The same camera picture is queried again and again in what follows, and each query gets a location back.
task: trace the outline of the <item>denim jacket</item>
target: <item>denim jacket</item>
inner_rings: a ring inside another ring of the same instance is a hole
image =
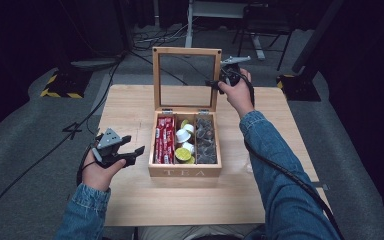
[[[262,113],[246,114],[239,127],[258,154],[311,185],[298,158]],[[339,239],[321,207],[304,190],[255,156],[251,155],[250,159],[266,210],[266,224],[251,232],[246,240]],[[100,192],[80,184],[55,239],[101,239],[110,194],[110,190]]]

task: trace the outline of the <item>light wood surface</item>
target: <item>light wood surface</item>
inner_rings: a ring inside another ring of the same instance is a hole
[[[173,92],[188,86],[172,86]],[[151,178],[148,172],[154,120],[152,85],[114,85],[99,124],[120,136],[131,135],[120,153],[145,145],[136,165],[121,170],[111,183],[107,226],[158,226],[263,223],[264,208],[252,173],[247,172],[248,153],[239,130],[239,117],[219,95],[217,125],[223,169],[218,178]],[[255,88],[256,109],[263,112],[293,152],[313,182],[319,179],[282,91]],[[322,198],[326,197],[318,189]]]

